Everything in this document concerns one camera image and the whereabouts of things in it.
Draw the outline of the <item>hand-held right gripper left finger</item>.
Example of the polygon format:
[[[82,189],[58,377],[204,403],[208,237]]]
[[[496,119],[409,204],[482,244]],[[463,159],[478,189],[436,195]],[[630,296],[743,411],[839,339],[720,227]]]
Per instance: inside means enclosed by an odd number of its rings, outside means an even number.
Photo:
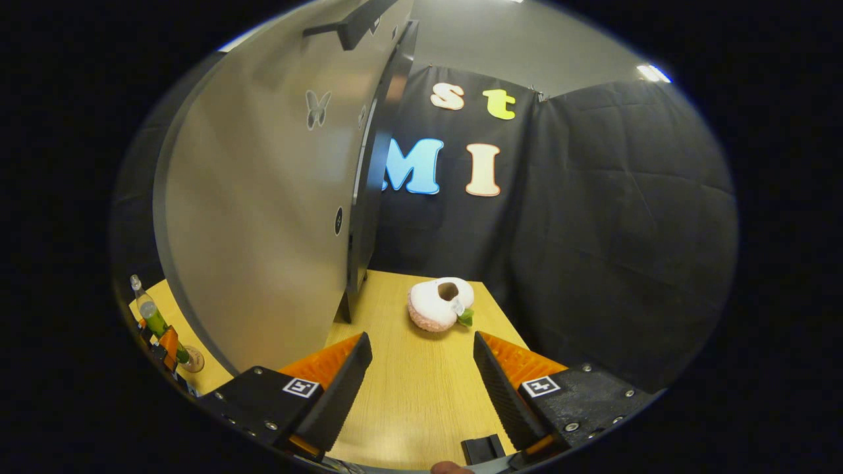
[[[271,449],[322,461],[333,449],[373,354],[366,332],[278,370],[253,366],[198,405]]]

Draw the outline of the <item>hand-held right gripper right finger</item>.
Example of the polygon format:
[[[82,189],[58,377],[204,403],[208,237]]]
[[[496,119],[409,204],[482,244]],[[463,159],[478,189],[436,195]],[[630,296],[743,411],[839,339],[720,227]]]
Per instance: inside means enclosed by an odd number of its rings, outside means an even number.
[[[515,465],[581,449],[661,395],[596,364],[565,366],[485,331],[474,334],[474,362],[515,447]]]

